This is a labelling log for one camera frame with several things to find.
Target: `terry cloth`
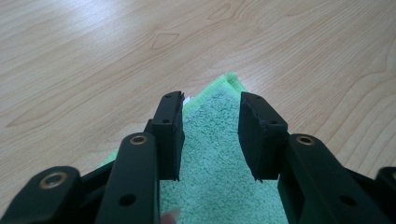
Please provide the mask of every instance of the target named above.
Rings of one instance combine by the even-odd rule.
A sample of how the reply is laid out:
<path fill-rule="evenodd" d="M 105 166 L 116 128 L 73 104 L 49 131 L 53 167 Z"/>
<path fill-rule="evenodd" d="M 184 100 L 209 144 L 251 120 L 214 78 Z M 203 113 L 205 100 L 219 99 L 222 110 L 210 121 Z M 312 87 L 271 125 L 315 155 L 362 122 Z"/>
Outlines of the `terry cloth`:
<path fill-rule="evenodd" d="M 162 212 L 181 209 L 178 223 L 288 223 L 277 181 L 255 181 L 239 145 L 245 90 L 236 74 L 228 73 L 183 106 L 180 181 L 161 181 L 160 200 Z"/>

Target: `screw hole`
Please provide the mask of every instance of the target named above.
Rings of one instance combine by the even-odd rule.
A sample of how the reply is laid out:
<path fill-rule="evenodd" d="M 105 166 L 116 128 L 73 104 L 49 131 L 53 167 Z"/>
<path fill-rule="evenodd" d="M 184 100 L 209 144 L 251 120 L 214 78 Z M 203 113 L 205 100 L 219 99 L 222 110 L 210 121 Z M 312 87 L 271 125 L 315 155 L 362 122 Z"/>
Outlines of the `screw hole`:
<path fill-rule="evenodd" d="M 315 144 L 314 139 L 308 137 L 308 136 L 298 136 L 297 137 L 297 142 L 304 144 L 306 146 L 313 146 Z"/>
<path fill-rule="evenodd" d="M 60 186 L 67 179 L 67 173 L 65 172 L 54 172 L 46 175 L 41 179 L 39 187 L 41 189 L 53 189 Z"/>
<path fill-rule="evenodd" d="M 347 205 L 349 205 L 351 207 L 355 207 L 357 205 L 356 201 L 353 198 L 351 198 L 349 196 L 346 196 L 346 195 L 341 195 L 340 196 L 340 200 L 344 204 L 347 204 Z"/>
<path fill-rule="evenodd" d="M 136 202 L 136 197 L 133 194 L 126 194 L 120 198 L 120 205 L 121 206 L 129 206 Z"/>
<path fill-rule="evenodd" d="M 132 145 L 142 145 L 142 144 L 144 144 L 145 142 L 147 142 L 147 137 L 146 136 L 143 136 L 143 135 L 138 135 L 138 136 L 135 136 L 135 137 L 133 137 L 133 138 L 131 138 L 131 144 Z"/>

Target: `wood grain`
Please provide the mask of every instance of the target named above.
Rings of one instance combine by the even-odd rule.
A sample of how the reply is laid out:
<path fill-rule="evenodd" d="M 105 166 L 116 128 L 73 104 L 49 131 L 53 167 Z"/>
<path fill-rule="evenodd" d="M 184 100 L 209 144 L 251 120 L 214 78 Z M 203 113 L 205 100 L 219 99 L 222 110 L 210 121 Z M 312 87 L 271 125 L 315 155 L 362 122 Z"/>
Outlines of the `wood grain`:
<path fill-rule="evenodd" d="M 160 97 L 236 72 L 293 133 L 396 165 L 396 2 L 0 2 L 0 212 L 51 166 L 93 170 Z"/>

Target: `microfiber towel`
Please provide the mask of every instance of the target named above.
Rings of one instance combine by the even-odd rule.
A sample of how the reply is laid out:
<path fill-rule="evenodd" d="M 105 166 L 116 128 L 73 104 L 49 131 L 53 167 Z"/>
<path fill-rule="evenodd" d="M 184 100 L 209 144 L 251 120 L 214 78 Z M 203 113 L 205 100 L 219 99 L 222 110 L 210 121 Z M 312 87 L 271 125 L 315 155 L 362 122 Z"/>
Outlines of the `microfiber towel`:
<path fill-rule="evenodd" d="M 277 181 L 255 181 L 239 145 L 245 90 L 236 74 L 228 73 L 184 105 L 180 181 L 161 181 L 161 210 L 179 207 L 178 223 L 288 223 Z"/>

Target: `light wood surface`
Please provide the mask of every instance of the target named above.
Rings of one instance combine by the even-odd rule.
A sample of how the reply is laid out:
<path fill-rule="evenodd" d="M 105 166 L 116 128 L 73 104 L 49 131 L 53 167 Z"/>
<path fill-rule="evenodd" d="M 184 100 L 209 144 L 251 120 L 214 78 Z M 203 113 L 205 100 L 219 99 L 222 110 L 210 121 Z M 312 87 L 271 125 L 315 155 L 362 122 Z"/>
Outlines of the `light wood surface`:
<path fill-rule="evenodd" d="M 169 91 L 236 72 L 346 167 L 396 165 L 396 1 L 0 2 L 0 212 L 93 170 Z"/>

